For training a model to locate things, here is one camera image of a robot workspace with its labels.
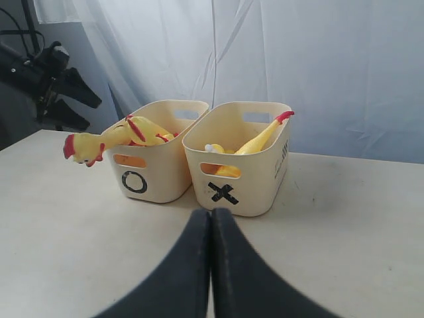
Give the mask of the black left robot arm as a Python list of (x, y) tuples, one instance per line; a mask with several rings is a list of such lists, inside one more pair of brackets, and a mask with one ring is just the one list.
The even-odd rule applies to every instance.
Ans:
[(86, 131), (90, 122), (72, 110), (62, 96), (92, 109), (98, 108), (102, 100), (78, 70), (68, 66), (69, 59), (68, 52), (58, 41), (32, 58), (1, 44), (1, 82), (32, 100), (38, 123)]

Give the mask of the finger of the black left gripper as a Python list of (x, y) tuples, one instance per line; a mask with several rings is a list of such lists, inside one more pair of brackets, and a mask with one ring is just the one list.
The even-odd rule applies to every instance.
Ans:
[(63, 99), (49, 104), (43, 110), (42, 119), (59, 130), (67, 127), (85, 131), (90, 126), (90, 122), (72, 110)]
[(98, 108), (101, 98), (85, 83), (76, 68), (65, 70), (61, 77), (61, 94), (91, 107)]

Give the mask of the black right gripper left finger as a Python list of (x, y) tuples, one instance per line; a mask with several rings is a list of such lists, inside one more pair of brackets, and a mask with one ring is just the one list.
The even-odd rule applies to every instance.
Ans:
[(211, 217), (193, 211), (169, 253), (135, 289), (97, 317), (206, 317)]

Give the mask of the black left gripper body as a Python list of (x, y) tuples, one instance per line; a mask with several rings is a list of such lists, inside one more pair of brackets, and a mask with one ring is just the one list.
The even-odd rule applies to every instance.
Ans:
[(47, 107), (54, 99), (53, 86), (69, 63), (69, 53), (61, 42), (54, 41), (39, 54), (27, 58), (24, 63), (25, 78), (28, 83), (26, 93), (36, 107), (36, 121), (43, 122)]

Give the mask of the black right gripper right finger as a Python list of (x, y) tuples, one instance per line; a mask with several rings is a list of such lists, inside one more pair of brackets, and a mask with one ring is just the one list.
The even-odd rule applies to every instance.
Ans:
[(334, 317), (281, 278), (255, 251), (228, 209), (211, 212), (216, 317)]

